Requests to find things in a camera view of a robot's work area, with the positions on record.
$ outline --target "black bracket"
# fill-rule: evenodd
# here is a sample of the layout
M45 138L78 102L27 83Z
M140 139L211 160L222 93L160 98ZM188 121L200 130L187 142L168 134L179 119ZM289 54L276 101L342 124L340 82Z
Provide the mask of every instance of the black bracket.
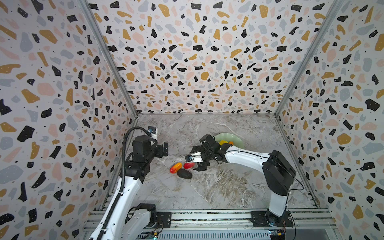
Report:
M266 211L251 211L251 222L253 223L253 227L266 227L269 226L269 221L266 216ZM283 220L285 221L286 227L293 227L292 218L288 211L285 211L283 214ZM284 222L278 223L276 227L283 227Z
M157 228L170 228L170 221L172 220L172 212L157 212Z

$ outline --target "marble floor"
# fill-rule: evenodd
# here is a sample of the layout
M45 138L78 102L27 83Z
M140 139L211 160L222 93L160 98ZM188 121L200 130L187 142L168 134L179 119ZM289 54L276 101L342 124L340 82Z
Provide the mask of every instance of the marble floor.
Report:
M266 209L270 190L264 174L248 167L211 161L207 171L190 169L190 180L169 173L175 163L184 163L185 155L207 133L233 133L243 140L245 149L255 152L278 150L296 168L275 119L270 116L139 115L137 126L157 127L157 140L159 144L169 142L169 155L152 161L133 206L143 202L156 204L158 209ZM137 135L142 134L135 131L134 136ZM301 188L296 181L294 187ZM293 191L288 199L289 208L314 208L313 204L306 190Z

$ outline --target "black corrugated cable hose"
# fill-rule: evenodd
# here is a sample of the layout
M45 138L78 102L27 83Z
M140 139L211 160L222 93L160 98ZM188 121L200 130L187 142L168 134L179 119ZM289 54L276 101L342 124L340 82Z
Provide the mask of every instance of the black corrugated cable hose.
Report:
M97 237L97 240L101 240L101 238L103 237L104 229L108 226L109 219L111 218L113 210L115 209L116 204L118 203L119 198L121 196L121 193L124 190L124 185L125 185L125 151L126 151L126 148L127 148L127 140L128 140L128 135L133 130L136 130L136 129L142 130L149 137L151 137L151 134L147 130L145 130L145 128L142 128L142 127L132 127L131 129L129 129L127 131L126 134L124 134L124 139L122 141L122 153L121 153L121 175L120 175L120 177L121 177L121 186L120 186L120 190L119 190L119 193L117 194L115 200L112 203L111 209L109 210L109 212L107 214L107 217L105 218L103 226L101 227L101 230L100 230L99 235Z

